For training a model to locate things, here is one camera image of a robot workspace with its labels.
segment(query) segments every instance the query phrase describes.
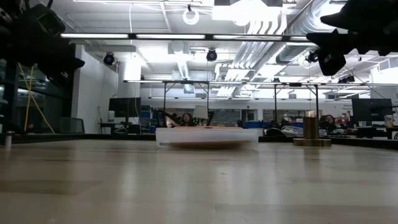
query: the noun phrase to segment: ceiling light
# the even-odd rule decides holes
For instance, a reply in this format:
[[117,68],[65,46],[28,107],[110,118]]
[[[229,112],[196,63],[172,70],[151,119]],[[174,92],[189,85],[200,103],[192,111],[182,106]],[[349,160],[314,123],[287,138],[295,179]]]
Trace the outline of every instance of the ceiling light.
[[[192,19],[188,19],[187,14],[189,12],[193,12],[194,13]],[[199,22],[199,12],[196,9],[191,9],[191,10],[186,9],[184,11],[184,13],[182,14],[182,20],[188,25],[195,25],[195,24],[197,24]]]
[[290,37],[289,39],[290,41],[300,41],[300,42],[306,42],[308,41],[306,36],[294,36],[294,37]]
[[61,34],[68,39],[128,39],[128,34]]
[[280,35],[214,35],[215,40],[281,41]]
[[105,4],[191,4],[191,5],[202,5],[201,1],[134,1],[134,0],[74,0],[75,2],[93,2],[93,3],[105,3]]
[[240,0],[230,6],[214,6],[211,18],[245,26],[249,21],[271,21],[279,13],[279,7],[268,7],[261,0]]
[[137,34],[137,39],[189,39],[189,40],[203,40],[205,35],[198,34]]
[[308,46],[308,47],[318,47],[317,44],[314,43],[297,43],[297,42],[287,42],[286,45],[288,46]]

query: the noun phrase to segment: black security camera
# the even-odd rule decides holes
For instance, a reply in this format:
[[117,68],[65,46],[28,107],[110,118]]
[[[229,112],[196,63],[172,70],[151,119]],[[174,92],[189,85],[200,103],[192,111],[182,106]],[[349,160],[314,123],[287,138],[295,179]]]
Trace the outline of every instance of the black security camera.
[[104,58],[104,63],[105,65],[114,65],[115,61],[114,61],[114,56],[113,56],[113,52],[107,52]]
[[306,58],[306,61],[308,61],[310,63],[317,63],[319,60],[318,53],[319,53],[319,49],[311,51],[310,54],[308,55],[308,57]]
[[209,52],[207,53],[206,59],[208,62],[214,62],[217,60],[217,53],[215,49],[209,49]]

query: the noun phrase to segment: lamp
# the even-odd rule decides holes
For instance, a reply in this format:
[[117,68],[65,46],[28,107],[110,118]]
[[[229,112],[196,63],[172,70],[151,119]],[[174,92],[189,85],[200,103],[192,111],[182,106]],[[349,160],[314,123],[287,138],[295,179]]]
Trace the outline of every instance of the lamp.
[[208,119],[207,106],[195,106],[195,109],[193,110],[193,117],[199,119]]

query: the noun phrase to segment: window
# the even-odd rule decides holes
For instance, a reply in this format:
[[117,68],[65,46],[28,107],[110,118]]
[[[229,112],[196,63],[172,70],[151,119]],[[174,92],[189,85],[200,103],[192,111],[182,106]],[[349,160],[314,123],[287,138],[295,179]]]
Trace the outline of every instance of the window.
[[235,127],[238,120],[241,119],[241,110],[213,110],[214,117],[211,120],[211,126],[225,126],[225,127]]
[[18,64],[0,60],[0,95],[8,102],[6,106],[2,106],[1,114],[22,129],[25,128],[27,117],[28,133],[52,133],[32,100],[27,110],[27,83],[32,80],[32,96],[49,125],[59,133],[61,118],[70,117],[73,82],[64,88],[58,88],[47,80],[37,66],[33,67],[33,72],[32,68],[28,67],[22,67],[22,71],[19,70]]
[[[60,119],[63,116],[68,116],[64,112],[64,100],[53,96],[32,92],[37,105],[43,112],[46,120],[51,125],[52,129],[59,133]],[[25,119],[27,113],[27,102],[29,99],[29,92],[27,90],[18,89],[17,105],[16,105],[16,124],[21,128],[25,126]],[[27,116],[27,130],[28,133],[51,133],[51,129],[47,126],[40,111],[37,109],[35,103],[31,100]]]
[[[32,68],[30,67],[22,67],[25,75],[25,79],[27,83],[30,83],[30,74],[32,73]],[[33,75],[32,75],[32,91],[37,91],[44,94],[51,94],[54,96],[67,97],[72,92],[72,82],[71,79],[66,87],[59,88],[52,84],[42,73],[39,68],[35,65],[33,67]],[[26,89],[26,83],[24,80],[24,76],[20,72],[18,85],[24,89]]]
[[[305,116],[305,110],[277,110],[277,122],[285,119],[287,121],[296,121]],[[274,110],[264,110],[263,119],[265,122],[274,120]]]

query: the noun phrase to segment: metal pole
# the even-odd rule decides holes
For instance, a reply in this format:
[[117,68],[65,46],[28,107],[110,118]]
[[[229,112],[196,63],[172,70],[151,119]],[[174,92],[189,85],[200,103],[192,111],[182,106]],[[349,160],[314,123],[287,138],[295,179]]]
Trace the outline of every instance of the metal pole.
[[276,106],[276,95],[277,95],[278,93],[276,92],[276,85],[274,86],[274,98],[275,98],[275,111],[274,111],[274,121],[275,122],[278,122],[277,121],[277,117],[276,117],[276,110],[277,110],[277,106]]
[[319,99],[318,99],[318,85],[315,85],[315,97],[317,102],[317,121],[319,121]]
[[209,89],[210,89],[210,84],[207,83],[207,114],[209,114]]
[[167,83],[164,83],[164,97],[163,97],[163,128],[167,128],[167,121],[166,121],[166,85]]

